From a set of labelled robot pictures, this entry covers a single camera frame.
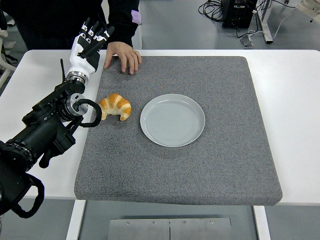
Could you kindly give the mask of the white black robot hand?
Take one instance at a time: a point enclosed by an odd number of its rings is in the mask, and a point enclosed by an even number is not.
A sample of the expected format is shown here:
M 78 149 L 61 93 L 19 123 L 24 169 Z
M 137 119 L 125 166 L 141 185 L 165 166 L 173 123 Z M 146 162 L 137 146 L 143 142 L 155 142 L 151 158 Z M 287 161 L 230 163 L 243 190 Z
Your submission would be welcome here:
M 79 71 L 86 76 L 98 69 L 100 50 L 107 43 L 115 28 L 106 27 L 101 22 L 87 18 L 75 37 L 70 54 L 70 71 Z

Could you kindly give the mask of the person's hand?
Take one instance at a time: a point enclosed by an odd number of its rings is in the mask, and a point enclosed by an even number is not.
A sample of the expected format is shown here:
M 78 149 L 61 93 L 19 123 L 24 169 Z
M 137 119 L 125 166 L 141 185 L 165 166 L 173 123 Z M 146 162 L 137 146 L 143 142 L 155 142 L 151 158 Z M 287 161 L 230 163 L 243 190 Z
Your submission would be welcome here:
M 120 59 L 122 73 L 125 73 L 127 68 L 130 75 L 133 75 L 139 70 L 139 65 L 142 63 L 142 57 L 140 53 L 130 45 L 120 41 L 110 42 L 107 45 L 103 66 L 105 69 L 111 65 L 111 60 L 114 55 L 117 55 Z

